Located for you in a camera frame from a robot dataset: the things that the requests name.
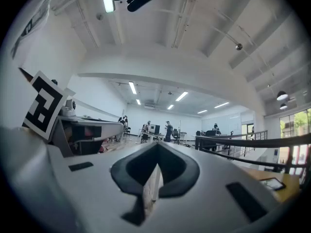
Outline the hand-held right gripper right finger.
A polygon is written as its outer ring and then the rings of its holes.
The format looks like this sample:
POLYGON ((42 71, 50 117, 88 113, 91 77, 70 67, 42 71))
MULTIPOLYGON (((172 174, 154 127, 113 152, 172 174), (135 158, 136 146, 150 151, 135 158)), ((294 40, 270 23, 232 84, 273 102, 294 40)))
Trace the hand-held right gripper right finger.
POLYGON ((231 161, 176 144, 170 147, 194 159, 196 184, 184 196, 159 199, 148 217, 148 233, 228 233, 250 223, 226 185, 240 183, 266 212, 279 206, 273 194, 231 161))

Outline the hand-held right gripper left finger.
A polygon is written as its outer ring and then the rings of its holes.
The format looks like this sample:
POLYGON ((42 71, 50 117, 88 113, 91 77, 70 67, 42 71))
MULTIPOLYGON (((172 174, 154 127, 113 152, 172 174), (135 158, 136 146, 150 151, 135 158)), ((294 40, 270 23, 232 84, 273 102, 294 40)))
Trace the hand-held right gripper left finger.
POLYGON ((113 164, 138 151, 65 158, 25 131, 1 131, 9 187, 45 233, 162 233, 143 198, 123 193, 111 178, 113 164))

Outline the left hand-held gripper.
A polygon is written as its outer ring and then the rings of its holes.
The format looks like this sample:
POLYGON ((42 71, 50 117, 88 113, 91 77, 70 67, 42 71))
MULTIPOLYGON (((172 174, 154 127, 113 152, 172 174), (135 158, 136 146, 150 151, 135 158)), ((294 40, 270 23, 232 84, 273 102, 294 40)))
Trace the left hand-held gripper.
POLYGON ((46 143, 53 143, 58 147, 64 157, 73 156, 63 129, 64 121, 77 122, 77 126, 84 127, 85 135, 92 138, 107 139, 121 133, 122 124, 119 122, 77 117, 72 107, 64 105, 69 101, 66 92, 42 71, 36 73, 30 84, 36 90, 37 96, 23 123, 46 143))

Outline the black framed deer picture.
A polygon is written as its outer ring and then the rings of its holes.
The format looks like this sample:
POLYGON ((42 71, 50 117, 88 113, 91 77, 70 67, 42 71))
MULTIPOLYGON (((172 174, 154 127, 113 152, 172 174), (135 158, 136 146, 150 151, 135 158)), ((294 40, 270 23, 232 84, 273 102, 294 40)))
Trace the black framed deer picture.
POLYGON ((278 191, 286 188, 286 185, 275 177, 262 179, 260 180, 260 183, 264 185, 267 189, 273 191, 278 191))

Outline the black metal railing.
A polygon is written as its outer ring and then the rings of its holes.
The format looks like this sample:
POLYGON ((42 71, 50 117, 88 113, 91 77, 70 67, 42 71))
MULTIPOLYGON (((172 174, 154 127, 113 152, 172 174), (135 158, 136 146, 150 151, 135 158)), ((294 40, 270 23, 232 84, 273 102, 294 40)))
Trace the black metal railing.
POLYGON ((306 154, 306 162, 303 164, 293 164, 293 152, 294 147, 298 145, 310 145, 311 144, 311 133, 303 136, 295 136, 290 138, 283 139, 254 139, 254 140, 237 140, 236 138, 239 135, 230 135, 230 136, 199 136, 195 137, 195 149, 203 152, 208 152, 211 154, 218 155, 220 157, 227 158, 228 160, 234 160, 241 163, 247 163, 252 165, 268 167, 271 172, 280 173, 283 171, 286 174, 290 173, 292 168, 297 169, 301 168, 302 173, 300 177, 305 175, 305 177, 311 176, 311 148, 308 148, 308 153, 306 154), (242 158, 231 156, 230 154, 222 154, 221 150, 216 150, 219 146, 234 146, 245 149, 277 149, 281 147, 289 147, 289 155, 286 163, 278 164, 272 162, 263 162, 263 161, 253 161, 245 160, 242 158))

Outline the group of ceiling light panels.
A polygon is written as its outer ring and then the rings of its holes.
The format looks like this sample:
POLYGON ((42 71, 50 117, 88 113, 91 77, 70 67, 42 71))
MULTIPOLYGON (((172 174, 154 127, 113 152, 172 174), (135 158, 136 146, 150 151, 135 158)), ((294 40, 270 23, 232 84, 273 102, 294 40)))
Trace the group of ceiling light panels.
POLYGON ((147 82, 134 82, 127 95, 129 104, 144 109, 199 117, 230 105, 229 101, 209 94, 147 82))

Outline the ceiling tube light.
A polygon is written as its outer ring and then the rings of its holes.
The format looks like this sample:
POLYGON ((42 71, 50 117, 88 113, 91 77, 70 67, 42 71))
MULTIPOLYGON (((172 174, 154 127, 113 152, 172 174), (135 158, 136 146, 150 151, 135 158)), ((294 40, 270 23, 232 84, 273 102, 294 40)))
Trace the ceiling tube light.
POLYGON ((113 0, 103 0, 104 8, 107 13, 112 13, 115 11, 115 4, 113 0))

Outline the white printed T-shirt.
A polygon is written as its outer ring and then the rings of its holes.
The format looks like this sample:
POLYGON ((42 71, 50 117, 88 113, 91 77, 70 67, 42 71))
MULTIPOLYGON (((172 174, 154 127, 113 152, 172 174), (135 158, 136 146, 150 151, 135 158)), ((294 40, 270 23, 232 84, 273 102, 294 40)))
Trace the white printed T-shirt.
POLYGON ((49 17, 51 0, 28 0, 4 38, 1 51, 14 65, 22 67, 30 49, 49 17))

